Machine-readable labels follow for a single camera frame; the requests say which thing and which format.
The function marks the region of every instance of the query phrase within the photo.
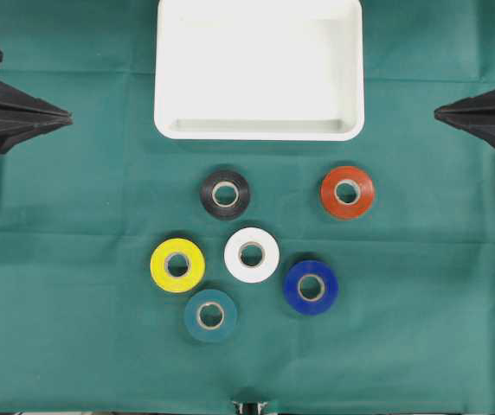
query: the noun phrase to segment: electrical tape roll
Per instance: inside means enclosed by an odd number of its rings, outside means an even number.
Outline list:
[[[316,278],[320,292],[314,298],[307,298],[301,290],[302,280]],[[303,261],[294,265],[286,275],[284,296],[292,308],[306,316],[326,312],[338,298],[338,280],[334,271],[319,261]]]
[[[216,191],[221,186],[231,187],[235,191],[236,197],[228,205],[223,205],[216,199]],[[251,194],[249,184],[242,175],[231,170],[219,170],[203,182],[200,199],[205,210],[212,216],[219,220],[233,220],[248,208]]]
[[[222,319],[213,326],[202,320],[202,309],[215,306],[221,311]],[[218,343],[230,337],[236,327],[238,311],[232,299],[222,291],[203,290],[195,294],[186,304],[184,324],[188,332],[200,342]]]
[[[356,199],[347,203],[337,195],[342,184],[349,184],[356,191]],[[357,167],[344,166],[332,170],[323,180],[320,199],[325,210],[340,220],[354,220],[363,216],[375,200],[375,186],[372,179]]]
[[[180,277],[169,271],[169,261],[175,255],[186,259],[188,270]],[[151,255],[151,277],[155,284],[168,292],[186,292],[194,288],[205,273],[205,259],[200,249],[186,239],[169,239],[159,245]]]
[[[257,246],[262,253],[256,266],[241,260],[241,252],[247,246]],[[224,263],[228,271],[240,281],[256,284],[265,281],[276,271],[280,262],[280,249],[273,236],[256,227],[246,227],[230,237],[224,248]]]

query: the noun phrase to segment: blue tape roll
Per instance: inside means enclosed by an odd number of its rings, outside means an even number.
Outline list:
[[[214,327],[205,325],[201,319],[204,306],[213,305],[222,313],[220,323]],[[226,340],[236,327],[238,310],[234,302],[224,292],[203,290],[195,294],[186,304],[184,323],[190,334],[200,342],[218,343]]]
[[[303,297],[301,280],[312,276],[319,281],[320,294],[314,299]],[[338,281],[334,271],[319,261],[303,261],[294,265],[286,275],[284,296],[299,313],[315,316],[326,312],[338,297]]]

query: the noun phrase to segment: white tray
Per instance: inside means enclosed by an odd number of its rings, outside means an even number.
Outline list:
[[[170,138],[353,138],[359,1],[160,0],[154,118]]]

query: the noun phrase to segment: orange tape roll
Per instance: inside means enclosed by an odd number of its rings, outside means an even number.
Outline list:
[[[347,184],[355,191],[355,199],[350,202],[338,197],[338,188]],[[323,180],[320,200],[326,211],[340,220],[360,218],[375,200],[375,186],[369,175],[357,167],[344,166],[331,171]]]

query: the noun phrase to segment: green cloth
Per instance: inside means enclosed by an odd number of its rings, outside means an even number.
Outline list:
[[[0,156],[0,411],[228,414],[237,400],[307,414],[495,412],[495,150],[433,117],[495,88],[495,1],[364,0],[367,121],[338,144],[162,137],[156,10],[0,0],[0,80],[74,113],[73,126]],[[318,199],[345,164],[377,189],[352,222]],[[230,223],[198,200],[222,165],[253,190]],[[248,225],[280,243],[263,284],[240,283],[222,260]],[[170,235],[202,248],[199,288],[235,300],[229,341],[192,340],[192,293],[151,281],[151,252]],[[340,283],[313,318],[281,292],[306,254]]]

